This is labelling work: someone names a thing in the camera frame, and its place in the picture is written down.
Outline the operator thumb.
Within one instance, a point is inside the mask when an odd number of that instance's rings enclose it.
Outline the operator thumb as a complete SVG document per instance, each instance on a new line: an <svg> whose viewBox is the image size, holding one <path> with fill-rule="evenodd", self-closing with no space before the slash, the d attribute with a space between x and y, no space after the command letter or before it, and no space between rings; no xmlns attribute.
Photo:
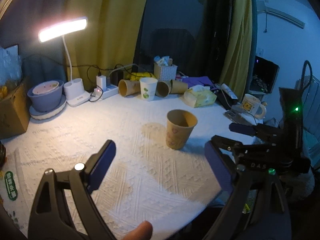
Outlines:
<svg viewBox="0 0 320 240"><path fill-rule="evenodd" d="M123 240L150 240L153 233L152 224L148 221L144 221L134 230L127 233Z"/></svg>

